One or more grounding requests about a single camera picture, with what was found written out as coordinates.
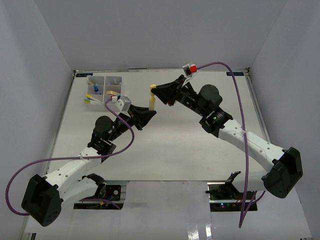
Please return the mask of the yellow highlighter body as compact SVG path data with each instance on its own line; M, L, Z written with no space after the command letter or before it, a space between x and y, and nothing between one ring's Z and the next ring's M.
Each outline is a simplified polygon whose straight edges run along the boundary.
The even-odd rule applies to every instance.
M151 92L150 93L150 99L149 99L149 110L150 111L154 111L155 110L155 103L156 103L155 95Z

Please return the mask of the yellow masking tape roll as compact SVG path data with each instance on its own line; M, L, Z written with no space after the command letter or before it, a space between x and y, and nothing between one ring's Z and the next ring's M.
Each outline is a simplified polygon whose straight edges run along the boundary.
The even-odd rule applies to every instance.
M113 95L113 96L117 96L119 94L119 92L116 91L112 91L112 90L108 90L105 92L106 95Z

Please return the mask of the yellow highlighter cap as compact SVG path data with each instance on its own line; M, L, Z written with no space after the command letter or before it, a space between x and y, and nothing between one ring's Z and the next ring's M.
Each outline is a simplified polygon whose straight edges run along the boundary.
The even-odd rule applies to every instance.
M157 86L155 84L150 85L150 90L156 88Z

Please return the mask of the blue cap spray bottle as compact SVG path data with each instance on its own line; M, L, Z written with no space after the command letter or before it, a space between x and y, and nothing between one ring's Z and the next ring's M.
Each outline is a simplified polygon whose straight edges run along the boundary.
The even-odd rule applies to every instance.
M93 90L94 90L96 95L101 95L101 91L100 91L100 89L98 88L97 85L93 85Z

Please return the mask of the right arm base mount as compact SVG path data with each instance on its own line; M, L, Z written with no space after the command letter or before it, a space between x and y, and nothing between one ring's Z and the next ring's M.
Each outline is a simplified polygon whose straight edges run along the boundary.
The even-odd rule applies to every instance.
M234 180L241 171L231 173L225 181L207 183L210 212L241 212L243 192L234 186Z

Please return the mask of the white marker yellow cap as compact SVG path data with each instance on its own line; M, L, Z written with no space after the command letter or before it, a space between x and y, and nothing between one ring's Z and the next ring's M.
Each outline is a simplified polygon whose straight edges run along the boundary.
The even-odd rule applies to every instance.
M90 95L90 94L86 94L86 97L87 97L88 99L91 99L92 101L99 102L100 104L102 103L99 99L93 97L93 96Z

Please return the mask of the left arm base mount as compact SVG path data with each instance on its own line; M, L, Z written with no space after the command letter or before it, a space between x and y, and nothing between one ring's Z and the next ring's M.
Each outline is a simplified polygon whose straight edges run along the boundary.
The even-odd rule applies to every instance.
M74 185L83 196L73 204L75 210L121 210L126 198L126 186L91 173L84 175Z

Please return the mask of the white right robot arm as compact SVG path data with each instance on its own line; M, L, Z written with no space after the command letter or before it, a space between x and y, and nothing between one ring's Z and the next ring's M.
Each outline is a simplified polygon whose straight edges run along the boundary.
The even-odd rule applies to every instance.
M157 85L151 93L165 105L176 102L201 116L201 127L216 138L242 150L247 158L259 163L266 174L261 177L263 187L273 196L284 199L303 176L301 153L294 147L284 149L256 134L245 131L240 123L220 108L223 98L211 84L195 92L185 79Z

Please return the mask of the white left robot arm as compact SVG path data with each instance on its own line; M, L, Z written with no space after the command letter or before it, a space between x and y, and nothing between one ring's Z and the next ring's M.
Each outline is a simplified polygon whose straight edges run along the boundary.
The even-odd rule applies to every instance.
M90 142L76 159L44 176L36 174L29 180L21 207L41 226L47 227L59 216L62 204L88 197L103 198L105 180L96 174L88 174L88 171L114 154L115 139L132 127L142 130L156 113L147 107L130 105L127 113L120 113L115 120L100 116L95 121Z

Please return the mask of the white marker orange cap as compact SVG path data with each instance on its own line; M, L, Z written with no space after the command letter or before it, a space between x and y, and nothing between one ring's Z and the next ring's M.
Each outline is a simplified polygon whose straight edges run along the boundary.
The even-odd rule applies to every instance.
M86 104L91 104L91 105L100 105L100 104L101 104L101 103L99 103L99 102L97 102L97 101L94 101L94 100L88 99L88 98L85 98L85 99L84 99L84 102L85 102Z

